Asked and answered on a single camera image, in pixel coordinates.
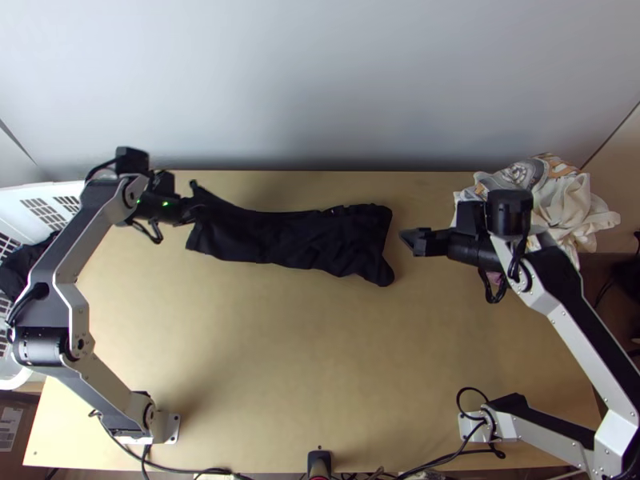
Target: black cloth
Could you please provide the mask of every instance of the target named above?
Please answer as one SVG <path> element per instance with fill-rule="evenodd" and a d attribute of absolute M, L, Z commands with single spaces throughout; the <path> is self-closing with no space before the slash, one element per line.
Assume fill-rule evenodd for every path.
<path fill-rule="evenodd" d="M 40 259 L 51 245 L 58 232 L 53 232 L 48 239 L 36 245 L 24 245 L 8 254 L 0 265 L 0 290 L 15 302 L 20 296 L 29 277 L 31 267 Z"/>
<path fill-rule="evenodd" d="M 336 277 L 357 274 L 378 286 L 394 280 L 382 257 L 392 217 L 385 206 L 267 213 L 228 203 L 195 182 L 191 187 L 195 225 L 188 250 L 233 262 L 324 270 Z"/>

